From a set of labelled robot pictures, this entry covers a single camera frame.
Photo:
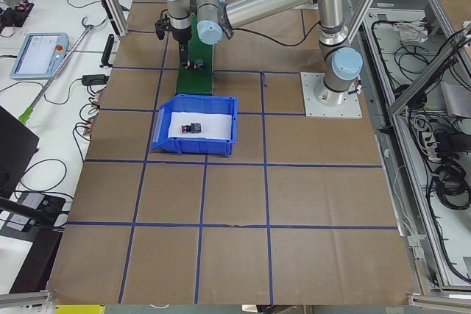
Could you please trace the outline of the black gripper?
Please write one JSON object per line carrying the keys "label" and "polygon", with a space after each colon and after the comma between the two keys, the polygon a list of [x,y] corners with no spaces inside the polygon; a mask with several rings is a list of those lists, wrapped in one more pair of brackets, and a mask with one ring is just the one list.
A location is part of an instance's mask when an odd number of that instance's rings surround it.
{"label": "black gripper", "polygon": [[187,46],[191,39],[191,27],[186,27],[184,29],[173,28],[172,30],[173,38],[179,43],[179,58],[180,63],[187,62]]}

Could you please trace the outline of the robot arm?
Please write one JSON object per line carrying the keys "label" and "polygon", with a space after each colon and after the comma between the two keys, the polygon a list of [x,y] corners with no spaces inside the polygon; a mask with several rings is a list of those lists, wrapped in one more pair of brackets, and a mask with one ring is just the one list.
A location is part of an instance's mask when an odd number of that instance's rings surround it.
{"label": "robot arm", "polygon": [[163,39],[170,32],[179,43],[180,62],[188,60],[192,37],[191,15],[197,17],[197,34],[206,45],[232,37],[242,26],[281,13],[302,4],[317,4],[319,9],[319,47],[327,67],[314,88],[317,101],[327,107],[342,105],[353,81],[360,74],[361,55],[347,43],[349,30],[344,23],[341,0],[166,0],[168,14],[155,23],[155,33]]}

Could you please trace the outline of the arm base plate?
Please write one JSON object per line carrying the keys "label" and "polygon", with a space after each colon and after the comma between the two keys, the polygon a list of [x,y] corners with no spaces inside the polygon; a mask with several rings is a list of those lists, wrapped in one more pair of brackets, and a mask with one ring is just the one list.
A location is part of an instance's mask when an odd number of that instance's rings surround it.
{"label": "arm base plate", "polygon": [[327,89],[324,75],[324,73],[300,73],[305,115],[308,118],[362,118],[355,85],[351,83],[347,91],[336,93]]}

